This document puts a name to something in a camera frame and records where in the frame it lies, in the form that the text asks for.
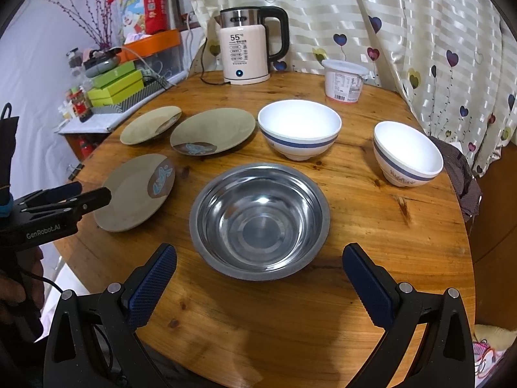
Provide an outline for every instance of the curtain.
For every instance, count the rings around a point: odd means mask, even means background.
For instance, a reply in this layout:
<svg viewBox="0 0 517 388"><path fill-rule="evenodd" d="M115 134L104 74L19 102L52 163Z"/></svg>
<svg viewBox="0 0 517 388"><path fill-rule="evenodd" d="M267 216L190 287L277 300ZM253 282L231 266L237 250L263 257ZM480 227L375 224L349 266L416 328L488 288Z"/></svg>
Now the curtain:
<svg viewBox="0 0 517 388"><path fill-rule="evenodd" d="M221 9L282 7L290 20L290 51L274 63L277 70L323 74L325 58L367 67L367 83L398 92L427 135L460 142L475 175L500 157L515 130L517 43L490 0L192 0L192 5L208 36L207 69L221 67L213 21ZM273 46L279 45L275 24L270 33Z"/></svg>

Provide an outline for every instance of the kettle handle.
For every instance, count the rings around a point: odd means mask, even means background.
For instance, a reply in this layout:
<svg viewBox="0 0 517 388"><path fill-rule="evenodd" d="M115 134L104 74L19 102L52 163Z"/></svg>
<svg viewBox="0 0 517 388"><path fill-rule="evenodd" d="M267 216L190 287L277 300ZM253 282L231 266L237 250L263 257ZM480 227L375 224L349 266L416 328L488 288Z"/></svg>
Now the kettle handle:
<svg viewBox="0 0 517 388"><path fill-rule="evenodd" d="M274 17L280 20L280 31L282 33L282 47L276 54L268 55L267 62L278 61L285 57L289 51L289 18L283 8L275 6L263 6L258 11L258 17L262 24L267 17Z"/></svg>

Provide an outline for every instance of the electric kettle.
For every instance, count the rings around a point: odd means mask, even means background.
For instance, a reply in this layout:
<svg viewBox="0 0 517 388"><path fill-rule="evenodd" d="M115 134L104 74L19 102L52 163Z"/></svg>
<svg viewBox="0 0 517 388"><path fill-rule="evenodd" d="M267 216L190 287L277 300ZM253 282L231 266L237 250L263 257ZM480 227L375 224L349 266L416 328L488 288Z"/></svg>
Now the electric kettle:
<svg viewBox="0 0 517 388"><path fill-rule="evenodd" d="M269 53L269 31L265 19L280 20L282 47L276 54ZM216 19L223 61L224 80L233 85L249 85L270 77L273 61L284 57L289 50L289 18L280 7L235 7L221 10Z"/></svg>

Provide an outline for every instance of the wooden table surface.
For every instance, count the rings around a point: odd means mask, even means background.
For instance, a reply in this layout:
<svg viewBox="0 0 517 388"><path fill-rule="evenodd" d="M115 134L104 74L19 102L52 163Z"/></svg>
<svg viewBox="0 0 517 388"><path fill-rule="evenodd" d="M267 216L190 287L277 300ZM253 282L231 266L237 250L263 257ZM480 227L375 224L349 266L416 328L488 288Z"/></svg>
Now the wooden table surface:
<svg viewBox="0 0 517 388"><path fill-rule="evenodd" d="M219 80L217 73L207 77ZM359 370L383 330L373 326L341 268L343 247L350 242L358 242L396 281L408 281L419 291L443 293L456 287L470 325L474 323L469 241L445 170L422 187L398 188L387 183L374 158L372 132L379 121L418 128L397 94L364 86L359 102L348 105L325 97L324 77L318 75L275 73L266 82L248 86L208 86L194 76L133 118L164 105L179 106L181 120L227 106L256 117L266 104L293 98L330 106L343 120L332 148L303 162L273 151L259 132L225 153L192 157L172 150L170 132L137 146L122 145L121 126L86 161L79 174L84 189L101 186L113 169L136 156L161 153L177 168L169 198L146 223L130 231L105 232L90 214L76 235L56 242L91 292L123 282L161 242L174 245L177 271L138 335L191 371L232 388L337 388ZM258 161L303 172L319 185L331 209L330 233L315 260L293 276L271 282L219 274L196 253L189 234L190 208L201 189L229 168ZM392 384L402 381L413 360L423 333L420 327Z"/></svg>

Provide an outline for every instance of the sticker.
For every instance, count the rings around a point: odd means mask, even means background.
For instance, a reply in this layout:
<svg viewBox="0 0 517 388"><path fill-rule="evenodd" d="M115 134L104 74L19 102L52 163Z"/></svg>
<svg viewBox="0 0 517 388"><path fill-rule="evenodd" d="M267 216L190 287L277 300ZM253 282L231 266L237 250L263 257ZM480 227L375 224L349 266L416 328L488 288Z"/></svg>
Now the sticker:
<svg viewBox="0 0 517 388"><path fill-rule="evenodd" d="M202 156L208 153L213 153L217 150L217 146L204 142L176 144L173 148L174 150L189 156Z"/></svg>
<svg viewBox="0 0 517 388"><path fill-rule="evenodd" d="M356 75L334 73L334 98L343 102L357 102L363 80Z"/></svg>
<svg viewBox="0 0 517 388"><path fill-rule="evenodd" d="M174 184L175 177L176 174L171 159L164 159L156 167L147 183L147 194L149 194L149 197L161 198L168 195Z"/></svg>

